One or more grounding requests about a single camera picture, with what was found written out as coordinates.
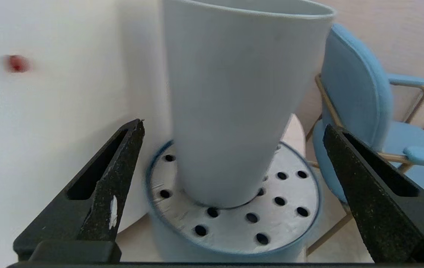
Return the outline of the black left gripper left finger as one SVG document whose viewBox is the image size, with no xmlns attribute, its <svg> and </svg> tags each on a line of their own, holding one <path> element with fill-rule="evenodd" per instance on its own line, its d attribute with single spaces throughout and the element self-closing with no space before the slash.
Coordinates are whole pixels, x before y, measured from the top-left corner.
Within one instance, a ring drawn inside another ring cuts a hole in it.
<svg viewBox="0 0 424 268">
<path fill-rule="evenodd" d="M 14 240 L 19 261 L 119 261 L 115 239 L 145 136 L 120 127 Z"/>
</svg>

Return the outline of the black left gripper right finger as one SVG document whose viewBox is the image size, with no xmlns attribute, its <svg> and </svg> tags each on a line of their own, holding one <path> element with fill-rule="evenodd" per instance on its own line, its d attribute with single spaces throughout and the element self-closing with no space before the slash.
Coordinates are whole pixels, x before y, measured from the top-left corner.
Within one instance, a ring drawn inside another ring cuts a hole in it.
<svg viewBox="0 0 424 268">
<path fill-rule="evenodd" d="M 323 144 L 373 261 L 424 263 L 424 189 L 341 127 Z"/>
</svg>

